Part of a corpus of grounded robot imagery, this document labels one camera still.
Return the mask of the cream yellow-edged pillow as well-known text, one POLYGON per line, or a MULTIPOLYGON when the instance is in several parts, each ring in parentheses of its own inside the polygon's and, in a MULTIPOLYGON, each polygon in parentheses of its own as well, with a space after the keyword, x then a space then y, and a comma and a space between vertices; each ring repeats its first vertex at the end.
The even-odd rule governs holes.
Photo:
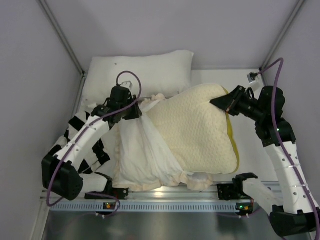
POLYGON ((221 85, 197 85, 146 112, 186 172, 231 174, 240 157, 229 115, 211 104, 227 94, 221 85))

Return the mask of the grey plush cream-frilled pillowcase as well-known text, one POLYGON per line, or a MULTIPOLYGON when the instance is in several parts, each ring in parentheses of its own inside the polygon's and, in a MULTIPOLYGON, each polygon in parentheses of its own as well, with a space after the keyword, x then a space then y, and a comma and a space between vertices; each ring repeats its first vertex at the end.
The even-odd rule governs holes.
POLYGON ((143 100, 142 117, 121 120, 115 127, 114 187, 145 192, 185 184, 190 190, 204 191, 213 184, 213 176, 208 173, 183 170, 147 116, 165 99, 159 93, 143 100))

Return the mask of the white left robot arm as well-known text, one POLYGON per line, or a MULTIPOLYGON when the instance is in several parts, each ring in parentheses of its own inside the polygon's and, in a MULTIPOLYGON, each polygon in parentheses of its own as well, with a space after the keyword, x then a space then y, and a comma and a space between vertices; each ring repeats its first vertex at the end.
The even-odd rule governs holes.
POLYGON ((91 112, 79 112, 69 121, 62 143, 41 162, 43 187, 69 201, 81 193, 105 192, 112 179, 97 171, 110 160, 102 137, 121 120, 141 115, 131 83, 117 84, 105 103, 91 112))

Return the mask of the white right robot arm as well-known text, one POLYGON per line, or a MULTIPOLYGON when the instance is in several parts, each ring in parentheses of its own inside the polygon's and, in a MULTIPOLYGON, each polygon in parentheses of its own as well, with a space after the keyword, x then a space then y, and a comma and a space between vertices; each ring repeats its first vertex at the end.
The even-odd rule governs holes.
POLYGON ((232 195, 253 199, 268 215, 281 238, 315 233, 320 238, 320 206, 303 174, 293 128, 283 117, 286 99, 280 88, 265 86, 258 99, 251 88, 237 86, 214 98, 212 105, 231 116, 240 114, 255 122, 255 132, 274 167, 282 197, 278 198, 254 173, 242 173, 232 180, 232 195))

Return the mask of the white plain pillow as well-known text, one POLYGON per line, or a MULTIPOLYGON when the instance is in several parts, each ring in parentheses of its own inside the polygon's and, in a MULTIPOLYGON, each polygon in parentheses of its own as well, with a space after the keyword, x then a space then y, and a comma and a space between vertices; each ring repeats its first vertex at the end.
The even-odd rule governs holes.
POLYGON ((93 57, 82 91, 85 105, 102 104, 116 84, 130 81, 142 98, 178 95, 191 87, 194 53, 176 50, 151 56, 93 57))

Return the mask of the black white striped cloth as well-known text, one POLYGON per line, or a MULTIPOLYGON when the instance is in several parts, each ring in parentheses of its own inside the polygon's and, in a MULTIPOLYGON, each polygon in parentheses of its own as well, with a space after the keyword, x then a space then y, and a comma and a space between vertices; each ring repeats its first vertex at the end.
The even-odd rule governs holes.
MULTIPOLYGON (((75 116, 69 120, 68 128, 64 135, 57 140, 55 145, 48 152, 48 155, 54 156, 59 150, 65 147, 85 125, 90 115, 91 113, 89 111, 83 110, 76 113, 75 116)), ((110 160, 111 158, 105 149, 103 141, 99 139, 81 161, 78 173, 92 174, 110 160)))

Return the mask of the right corner aluminium post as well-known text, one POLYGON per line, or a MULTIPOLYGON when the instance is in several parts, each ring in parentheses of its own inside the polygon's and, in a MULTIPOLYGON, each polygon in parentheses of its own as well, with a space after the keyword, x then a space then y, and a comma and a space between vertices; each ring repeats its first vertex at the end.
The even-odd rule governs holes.
POLYGON ((271 62, 273 56, 275 55, 275 53, 277 52, 278 48, 282 44, 282 41, 286 37, 288 31, 293 26, 296 18, 298 17, 300 12, 302 11, 302 9, 303 9, 304 5, 306 4, 306 2, 307 2, 307 0, 297 0, 296 1, 293 9, 290 11, 290 13, 289 13, 288 17, 286 18, 283 26, 281 27, 280 32, 278 33, 278 35, 276 36, 274 42, 272 43, 270 50, 268 51, 266 57, 264 58, 264 61, 263 61, 262 65, 259 68, 260 70, 265 69, 267 67, 267 65, 271 62))

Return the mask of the corner aluminium post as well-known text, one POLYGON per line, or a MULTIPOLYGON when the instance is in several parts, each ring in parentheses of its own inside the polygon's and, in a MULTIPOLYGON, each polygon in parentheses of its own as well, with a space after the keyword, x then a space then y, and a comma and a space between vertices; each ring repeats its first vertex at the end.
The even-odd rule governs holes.
POLYGON ((69 43, 62 27, 60 26, 54 12, 50 8, 48 2, 46 0, 37 0, 36 2, 38 3, 38 5, 41 8, 41 10, 43 11, 45 17, 47 18, 50 25, 52 26, 54 32, 57 34, 59 41, 61 42, 63 48, 67 52, 70 60, 72 61, 73 65, 75 66, 76 70, 83 77, 86 74, 86 72, 83 69, 83 67, 81 66, 80 61, 78 60, 71 44, 69 43))
POLYGON ((303 9, 304 5, 306 4, 306 2, 307 2, 307 0, 297 0, 296 1, 293 9, 290 11, 290 13, 289 13, 288 17, 286 18, 283 26, 281 27, 280 32, 278 33, 278 35, 276 36, 274 42, 272 43, 270 50, 268 51, 266 57, 264 58, 264 61, 263 61, 262 65, 259 68, 260 70, 265 69, 267 67, 267 65, 271 62, 273 56, 275 55, 275 53, 277 52, 278 48, 282 44, 282 41, 286 37, 288 31, 293 26, 296 18, 298 17, 300 12, 302 11, 302 9, 303 9))

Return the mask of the left corner aluminium post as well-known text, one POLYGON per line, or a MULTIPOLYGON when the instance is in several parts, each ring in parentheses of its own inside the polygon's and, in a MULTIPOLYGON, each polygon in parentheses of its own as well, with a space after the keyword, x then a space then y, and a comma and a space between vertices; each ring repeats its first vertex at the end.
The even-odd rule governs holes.
POLYGON ((70 60, 72 61, 73 65, 75 66, 76 70, 83 77, 86 74, 86 72, 83 69, 83 67, 81 66, 80 61, 78 60, 71 44, 69 43, 62 27, 60 26, 54 12, 50 8, 48 2, 46 0, 37 0, 36 2, 38 3, 38 5, 41 8, 41 10, 43 11, 45 17, 47 18, 50 25, 52 26, 54 32, 57 34, 59 41, 61 42, 63 48, 67 52, 70 60))

